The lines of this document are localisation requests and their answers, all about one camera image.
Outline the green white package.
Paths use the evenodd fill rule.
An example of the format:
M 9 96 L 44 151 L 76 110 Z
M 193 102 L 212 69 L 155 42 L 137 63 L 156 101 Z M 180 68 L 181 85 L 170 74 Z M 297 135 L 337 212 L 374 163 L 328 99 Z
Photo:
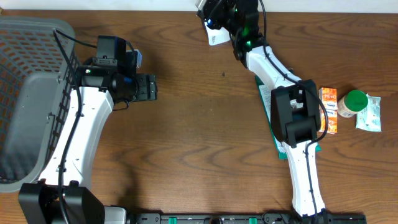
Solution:
M 299 83 L 272 90 L 256 77 L 274 146 L 282 160 L 287 158 L 288 147 L 316 140 L 321 125 L 316 84 L 313 80 Z

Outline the orange small box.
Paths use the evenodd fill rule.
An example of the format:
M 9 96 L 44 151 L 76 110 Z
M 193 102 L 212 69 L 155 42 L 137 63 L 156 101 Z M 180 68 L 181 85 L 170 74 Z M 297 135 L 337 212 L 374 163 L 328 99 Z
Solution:
M 328 116 L 328 134 L 336 134 L 338 132 L 338 113 L 335 110 L 326 110 Z M 321 126 L 319 132 L 324 132 L 326 128 L 326 119 L 323 110 L 320 110 Z
M 337 90 L 335 88 L 321 87 L 319 89 L 319 97 L 327 110 L 337 110 Z

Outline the green lid jar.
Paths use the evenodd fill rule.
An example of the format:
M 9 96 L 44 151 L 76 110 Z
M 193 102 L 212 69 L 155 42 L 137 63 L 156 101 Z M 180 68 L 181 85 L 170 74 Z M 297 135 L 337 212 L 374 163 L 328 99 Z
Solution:
M 368 105 L 368 97 L 361 90 L 352 90 L 338 102 L 338 114 L 344 118 L 350 118 Z

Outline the mint green snack packet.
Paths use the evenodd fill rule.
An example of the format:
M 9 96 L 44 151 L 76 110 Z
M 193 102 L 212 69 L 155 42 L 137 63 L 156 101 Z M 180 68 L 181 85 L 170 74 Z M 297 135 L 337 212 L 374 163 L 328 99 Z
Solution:
M 370 132 L 381 132 L 381 98 L 378 96 L 369 96 L 368 105 L 356 116 L 356 129 L 362 129 Z

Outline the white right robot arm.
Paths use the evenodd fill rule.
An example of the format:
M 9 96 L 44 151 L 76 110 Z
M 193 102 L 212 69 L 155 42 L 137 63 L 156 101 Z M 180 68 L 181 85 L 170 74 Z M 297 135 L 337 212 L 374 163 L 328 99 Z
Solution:
M 225 29 L 234 55 L 270 91 L 269 124 L 285 149 L 293 185 L 293 208 L 300 221 L 316 223 L 325 210 L 316 167 L 325 111 L 313 80 L 302 80 L 276 58 L 267 41 L 262 1 L 198 0 L 197 15 L 208 30 Z

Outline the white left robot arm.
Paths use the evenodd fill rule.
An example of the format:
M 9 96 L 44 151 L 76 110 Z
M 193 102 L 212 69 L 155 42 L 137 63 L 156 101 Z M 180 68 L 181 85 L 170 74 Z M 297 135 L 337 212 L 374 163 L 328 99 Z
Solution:
M 115 105 L 157 99 L 153 74 L 138 73 L 142 55 L 123 38 L 98 37 L 95 57 L 72 69 L 69 112 L 36 183 L 18 200 L 28 223 L 131 223 L 126 208 L 105 206 L 90 191 L 101 132 Z

